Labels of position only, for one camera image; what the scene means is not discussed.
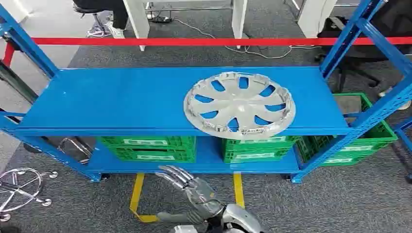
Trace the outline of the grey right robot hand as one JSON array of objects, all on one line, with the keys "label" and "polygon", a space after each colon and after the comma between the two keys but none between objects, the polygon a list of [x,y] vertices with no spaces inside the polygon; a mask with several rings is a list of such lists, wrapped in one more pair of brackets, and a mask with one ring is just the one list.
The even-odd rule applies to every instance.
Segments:
[{"label": "grey right robot hand", "polygon": [[159,220],[169,223],[190,223],[199,224],[220,214],[225,204],[221,202],[216,191],[203,179],[194,177],[186,170],[171,166],[159,166],[161,172],[156,176],[161,177],[172,184],[172,186],[182,191],[193,208],[186,212],[171,214],[159,212],[156,216]]}]

